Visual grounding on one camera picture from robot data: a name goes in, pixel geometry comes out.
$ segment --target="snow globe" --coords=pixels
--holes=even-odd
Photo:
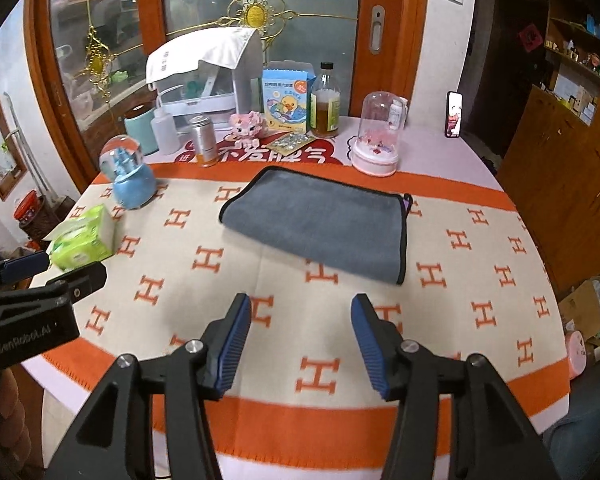
[[[406,117],[406,99],[390,92],[373,92],[366,96],[358,137],[351,147],[353,167],[371,176],[394,174]]]
[[[118,135],[100,152],[100,171],[112,182],[113,195],[125,209],[148,202],[157,190],[154,172],[144,163],[140,144]]]

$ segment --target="gold decorative hanging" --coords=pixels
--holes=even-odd
[[[111,92],[109,91],[109,68],[118,54],[112,53],[111,49],[98,38],[96,28],[91,21],[91,0],[87,0],[86,3],[87,18],[89,21],[87,32],[88,43],[85,67],[78,75],[89,75],[89,81],[98,89],[104,102],[109,105],[111,99]]]
[[[335,14],[306,14],[296,12],[287,9],[284,0],[232,0],[227,7],[226,16],[222,16],[213,22],[174,30],[167,35],[172,36],[173,34],[190,32],[214,25],[218,27],[240,25],[242,27],[256,28],[262,38],[264,50],[267,50],[271,46],[271,43],[285,30],[286,22],[300,17],[337,18],[354,22],[358,20],[357,18],[337,16]]]

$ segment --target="teal cylindrical container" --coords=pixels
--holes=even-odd
[[[140,143],[144,155],[151,155],[158,151],[158,143],[151,128],[154,110],[154,103],[148,101],[125,113],[126,134]]]

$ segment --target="green tissue box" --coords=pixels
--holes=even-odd
[[[109,258],[113,254],[114,229],[107,208],[92,207],[76,219],[61,222],[45,237],[52,242],[49,259],[67,271]]]

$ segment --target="phone screen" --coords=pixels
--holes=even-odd
[[[462,115],[462,94],[448,92],[446,94],[446,126],[447,137],[460,136],[460,117]]]

